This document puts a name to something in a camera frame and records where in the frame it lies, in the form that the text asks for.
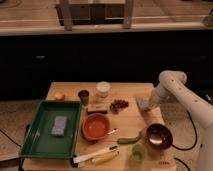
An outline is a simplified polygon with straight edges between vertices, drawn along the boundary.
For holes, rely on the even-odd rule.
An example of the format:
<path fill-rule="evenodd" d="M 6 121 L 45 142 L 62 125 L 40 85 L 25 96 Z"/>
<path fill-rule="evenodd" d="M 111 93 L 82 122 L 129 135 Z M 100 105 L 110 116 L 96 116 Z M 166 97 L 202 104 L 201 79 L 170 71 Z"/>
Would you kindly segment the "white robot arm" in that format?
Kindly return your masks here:
<path fill-rule="evenodd" d="M 159 84 L 152 90 L 148 108 L 154 109 L 170 94 L 186 108 L 205 130 L 196 171 L 213 171 L 213 105 L 185 86 L 187 76 L 182 71 L 162 71 Z"/>

